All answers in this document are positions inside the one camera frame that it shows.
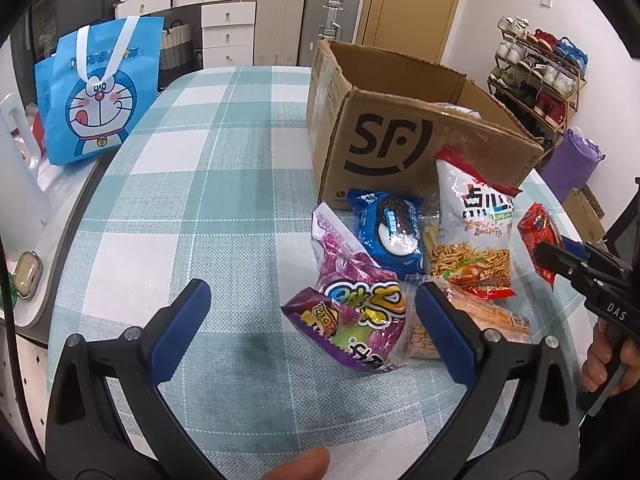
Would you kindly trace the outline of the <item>person's right hand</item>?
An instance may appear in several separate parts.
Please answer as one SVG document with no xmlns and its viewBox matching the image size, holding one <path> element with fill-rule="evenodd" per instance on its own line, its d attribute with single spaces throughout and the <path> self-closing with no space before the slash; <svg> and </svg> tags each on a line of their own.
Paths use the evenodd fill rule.
<svg viewBox="0 0 640 480">
<path fill-rule="evenodd" d="M 593 327 L 593 341 L 587 352 L 587 359 L 582 364 L 582 384 L 589 392 L 595 392 L 608 377 L 605 365 L 612 360 L 614 353 L 612 344 L 606 336 L 608 323 L 598 319 Z M 612 389 L 610 396 L 616 396 L 634 388 L 640 377 L 640 353 L 638 344 L 627 339 L 620 352 L 620 362 L 626 365 L 626 372 L 620 382 Z"/>
</svg>

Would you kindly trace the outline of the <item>person's left hand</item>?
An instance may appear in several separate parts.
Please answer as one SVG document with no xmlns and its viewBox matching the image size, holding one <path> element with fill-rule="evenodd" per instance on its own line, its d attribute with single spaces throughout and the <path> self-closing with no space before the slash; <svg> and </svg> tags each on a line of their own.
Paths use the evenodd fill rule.
<svg viewBox="0 0 640 480">
<path fill-rule="evenodd" d="M 310 448 L 269 471 L 262 480 L 322 480 L 330 466 L 330 453 L 323 446 Z"/>
</svg>

